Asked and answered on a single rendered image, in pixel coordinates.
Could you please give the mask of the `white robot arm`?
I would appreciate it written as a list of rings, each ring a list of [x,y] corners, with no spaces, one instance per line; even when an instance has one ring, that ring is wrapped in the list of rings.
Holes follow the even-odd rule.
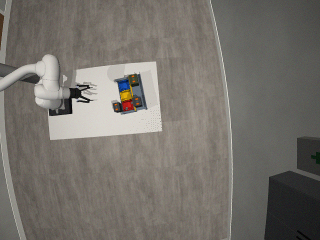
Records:
[[[20,68],[0,63],[0,92],[18,80],[35,84],[35,102],[42,108],[56,111],[65,110],[65,99],[69,99],[69,87],[60,86],[60,62],[51,54],[46,54],[41,61],[27,64]]]

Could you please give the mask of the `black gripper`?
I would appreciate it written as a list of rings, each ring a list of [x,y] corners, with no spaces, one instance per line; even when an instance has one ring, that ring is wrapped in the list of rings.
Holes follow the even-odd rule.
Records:
[[[81,89],[79,90],[78,88],[79,87],[87,87],[87,88],[84,88],[84,89]],[[76,99],[76,102],[82,102],[82,103],[90,103],[90,101],[97,101],[98,99],[88,99],[84,96],[82,96],[82,91],[84,90],[87,90],[87,89],[91,89],[91,90],[97,90],[97,88],[93,88],[93,87],[89,87],[89,85],[79,85],[77,84],[76,85],[76,88],[69,88],[70,89],[70,97],[69,98],[72,98],[72,99]],[[87,101],[84,101],[84,100],[79,100],[78,98],[82,98],[84,100],[87,100]]]

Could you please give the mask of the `blue bin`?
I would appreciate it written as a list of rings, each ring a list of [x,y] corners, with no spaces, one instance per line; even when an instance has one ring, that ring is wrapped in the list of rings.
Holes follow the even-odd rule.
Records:
[[[125,90],[130,90],[130,85],[129,85],[128,79],[127,80],[122,80],[118,84],[119,84],[120,92],[125,91]]]

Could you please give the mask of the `yellow open bin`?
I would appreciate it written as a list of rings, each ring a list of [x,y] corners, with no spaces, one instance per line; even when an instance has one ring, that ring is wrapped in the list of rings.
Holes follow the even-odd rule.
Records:
[[[132,96],[130,94],[130,89],[120,92],[120,96],[121,96],[122,102],[132,100]]]

